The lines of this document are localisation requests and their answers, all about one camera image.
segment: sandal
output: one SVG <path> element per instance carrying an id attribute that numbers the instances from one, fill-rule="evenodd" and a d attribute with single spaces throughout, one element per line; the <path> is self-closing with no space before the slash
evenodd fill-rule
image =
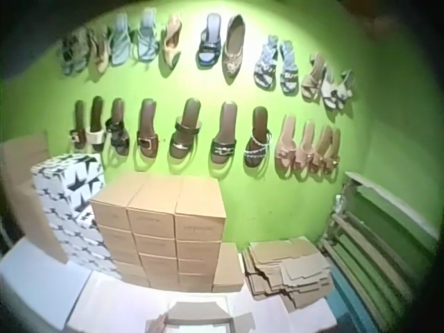
<path id="1" fill-rule="evenodd" d="M 116 148 L 119 155 L 126 156 L 130 149 L 130 136 L 123 122 L 125 105 L 121 99 L 112 102 L 111 118 L 106 123 L 106 131 L 111 133 L 111 146 Z"/>
<path id="2" fill-rule="evenodd" d="M 71 142 L 74 144 L 76 149 L 84 149 L 86 145 L 84 113 L 85 103 L 83 101 L 77 101 L 74 106 L 74 119 L 76 127 L 69 131 Z"/>
<path id="3" fill-rule="evenodd" d="M 310 162 L 310 171 L 312 173 L 318 173 L 319 169 L 322 167 L 324 154 L 327 152 L 328 147 L 332 143 L 332 136 L 332 128 L 329 125 L 324 126 L 322 128 L 316 148 L 314 149 L 313 158 Z"/>
<path id="4" fill-rule="evenodd" d="M 126 13 L 117 15 L 110 37 L 111 63 L 113 66 L 124 64 L 130 57 L 131 38 Z"/>
<path id="5" fill-rule="evenodd" d="M 236 118 L 237 105 L 235 102 L 225 102 L 222 105 L 219 132 L 211 143 L 211 161 L 224 164 L 234 155 L 236 148 Z"/>
<path id="6" fill-rule="evenodd" d="M 296 143 L 293 140 L 296 117 L 288 114 L 282 122 L 282 129 L 275 148 L 275 164 L 281 171 L 287 171 L 293 164 Z"/>
<path id="7" fill-rule="evenodd" d="M 321 84 L 321 95 L 325 106 L 331 110 L 336 109 L 335 90 L 336 86 L 334 85 L 333 71 L 330 67 L 326 67 L 324 79 Z"/>
<path id="8" fill-rule="evenodd" d="M 181 160 L 193 148 L 194 138 L 199 133 L 202 123 L 198 120 L 200 101 L 188 99 L 181 117 L 176 119 L 176 131 L 171 137 L 169 153 L 172 157 Z"/>
<path id="9" fill-rule="evenodd" d="M 137 145 L 143 156 L 155 158 L 159 146 L 159 137 L 154 131 L 154 115 L 156 102 L 152 99 L 144 99 L 140 109 L 139 130 L 137 131 Z"/>
<path id="10" fill-rule="evenodd" d="M 229 76 L 235 76 L 244 57 L 245 21 L 241 15 L 233 16 L 228 22 L 227 37 L 223 47 L 223 65 Z"/>
<path id="11" fill-rule="evenodd" d="M 295 62 L 293 44 L 285 40 L 280 45 L 280 53 L 284 60 L 280 74 L 280 86 L 284 94 L 294 94 L 298 88 L 298 66 Z"/>
<path id="12" fill-rule="evenodd" d="M 324 155 L 323 161 L 323 171 L 326 174 L 331 174 L 339 164 L 339 146 L 341 145 L 341 130 L 335 128 L 333 130 L 332 144 L 328 148 Z"/>
<path id="13" fill-rule="evenodd" d="M 302 140 L 296 149 L 293 170 L 302 171 L 311 162 L 314 154 L 313 138 L 314 122 L 308 120 L 304 125 Z"/>
<path id="14" fill-rule="evenodd" d="M 307 74 L 301 82 L 302 95 L 307 99 L 313 99 L 318 93 L 319 86 L 322 80 L 325 60 L 320 53 L 310 55 L 310 63 L 313 69 L 310 74 Z"/>
<path id="15" fill-rule="evenodd" d="M 221 54 L 221 16 L 208 14 L 207 27 L 200 34 L 198 61 L 200 66 L 213 66 Z"/>
<path id="16" fill-rule="evenodd" d="M 90 127 L 86 130 L 86 140 L 92 148 L 101 153 L 105 146 L 106 132 L 102 129 L 103 99 L 100 96 L 94 97 L 91 107 Z"/>
<path id="17" fill-rule="evenodd" d="M 155 15 L 155 8 L 145 9 L 137 30 L 137 52 L 141 61 L 153 61 L 159 52 Z"/>
<path id="18" fill-rule="evenodd" d="M 336 106 L 340 110 L 344 109 L 345 102 L 353 96 L 352 86 L 355 82 L 355 73 L 352 70 L 344 71 L 341 76 L 343 81 L 339 83 L 334 91 Z"/>
<path id="19" fill-rule="evenodd" d="M 244 152 L 244 162 L 249 168 L 258 167 L 271 144 L 271 133 L 267 128 L 268 111 L 258 106 L 253 111 L 253 130 Z"/>
<path id="20" fill-rule="evenodd" d="M 270 89 L 275 82 L 278 40 L 277 36 L 269 35 L 267 44 L 262 47 L 261 56 L 256 62 L 253 77 L 260 88 Z"/>

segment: box flap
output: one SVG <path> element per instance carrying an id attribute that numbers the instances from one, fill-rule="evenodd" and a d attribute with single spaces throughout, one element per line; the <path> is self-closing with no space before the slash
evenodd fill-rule
<path id="1" fill-rule="evenodd" d="M 128 209 L 174 214 L 181 186 L 180 176 L 151 174 L 128 204 Z"/>
<path id="2" fill-rule="evenodd" d="M 184 177 L 176 214 L 225 219 L 219 182 L 213 178 Z"/>
<path id="3" fill-rule="evenodd" d="M 126 207 L 146 180 L 147 176 L 145 173 L 126 173 L 106 185 L 104 189 L 89 201 Z"/>

